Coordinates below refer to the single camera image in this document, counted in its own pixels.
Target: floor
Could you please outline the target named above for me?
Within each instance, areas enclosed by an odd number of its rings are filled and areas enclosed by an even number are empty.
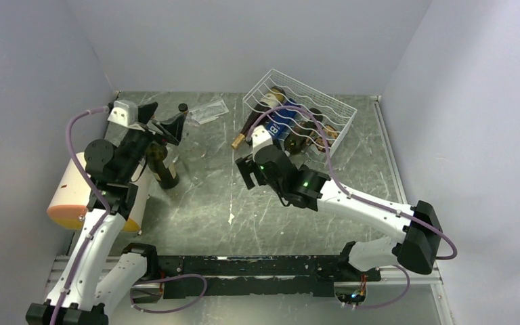
[[[283,207],[269,187],[247,190],[234,160],[249,153],[248,146],[230,148],[245,118],[243,93],[122,92],[136,103],[157,101],[156,119],[223,99],[229,112],[195,127],[185,126],[177,170],[181,182],[172,190],[150,185],[150,198],[141,236],[122,234],[111,255],[120,255],[129,242],[157,247],[159,255],[319,255],[337,254],[346,242],[381,237],[369,226],[338,215]],[[391,165],[381,129],[368,96],[339,95],[357,109],[348,134],[332,157],[337,175],[348,186],[397,201]],[[125,130],[111,125],[106,139],[118,144]],[[322,163],[304,161],[326,171]]]

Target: white wire basket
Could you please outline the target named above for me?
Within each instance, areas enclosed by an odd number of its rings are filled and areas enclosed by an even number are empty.
[[[243,118],[246,118],[252,110],[255,110],[255,106],[259,104],[262,97],[266,93],[269,93],[270,89],[274,86],[280,87],[286,92],[286,100],[291,98],[298,105],[301,105],[308,110],[310,108],[317,108],[322,113],[322,122],[320,123],[322,128],[324,128],[324,125],[330,125],[339,133],[336,139],[333,137],[326,138],[330,144],[330,156],[332,156],[336,150],[338,150],[342,139],[346,136],[357,110],[354,107],[344,104],[325,93],[317,91],[314,88],[281,73],[280,71],[272,69],[268,71],[268,73],[260,79],[260,81],[242,99],[242,109],[244,110]],[[282,118],[290,119],[280,114],[278,115]],[[297,125],[299,126],[302,121],[307,120],[307,118],[299,113],[296,114],[296,117],[292,119],[289,124],[276,122],[270,116],[268,116],[268,118],[285,127],[284,132],[279,137],[282,141],[290,132],[294,132],[294,127]],[[309,136],[305,137],[311,142],[310,146],[312,148],[319,147],[323,149],[323,147],[320,144],[317,144],[314,139]],[[309,151],[317,152],[317,150],[306,150],[306,152]],[[325,158],[324,154],[319,154],[318,156],[319,157],[314,158],[313,154],[309,154],[309,157],[312,160],[323,161]]]

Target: marble table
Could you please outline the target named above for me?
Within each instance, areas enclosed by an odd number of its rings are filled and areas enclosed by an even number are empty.
[[[153,244],[159,255],[330,255],[339,253],[346,242],[381,237],[351,219],[283,207],[267,186],[246,189],[234,160],[250,149],[246,145],[237,151],[230,148],[246,117],[243,95],[121,93],[121,99],[140,104],[157,101],[157,119],[176,114],[180,103],[193,108],[218,99],[224,100],[229,112],[199,127],[185,126],[179,146],[181,161],[177,163],[179,185],[164,191],[152,180],[142,234],[120,235],[111,255],[120,255],[129,242]],[[352,95],[335,98],[357,109],[348,134],[332,157],[337,175],[352,188],[398,201],[393,168],[371,99]],[[111,123],[106,139],[118,144],[125,132]],[[327,170],[319,162],[307,164]]]

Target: gray wall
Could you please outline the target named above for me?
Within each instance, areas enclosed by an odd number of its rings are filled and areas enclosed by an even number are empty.
[[[23,324],[29,303],[42,302],[68,236],[46,213],[69,159],[64,127],[111,93],[65,2],[0,0],[0,324]],[[105,125],[77,125],[77,147]]]
[[[115,89],[250,90],[270,69],[378,95],[431,0],[67,0]]]
[[[459,247],[457,324],[520,324],[520,0],[434,0],[382,107],[410,202]]]

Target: gray marble tabletop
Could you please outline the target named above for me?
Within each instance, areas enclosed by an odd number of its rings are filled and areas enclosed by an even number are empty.
[[[337,254],[346,242],[381,237],[369,226],[351,219],[307,209],[283,207],[267,187],[247,190],[234,164],[249,147],[230,148],[245,113],[241,93],[122,92],[120,98],[138,104],[157,101],[157,119],[223,99],[229,112],[195,127],[185,126],[177,171],[181,181],[162,190],[155,180],[142,223],[142,234],[121,234],[111,250],[120,255],[129,242],[156,246],[159,255],[321,255]],[[381,129],[368,96],[339,95],[357,109],[348,134],[332,157],[343,183],[363,192],[397,201],[391,165]],[[125,129],[110,124],[106,139],[118,144]],[[326,172],[318,162],[310,167]]]

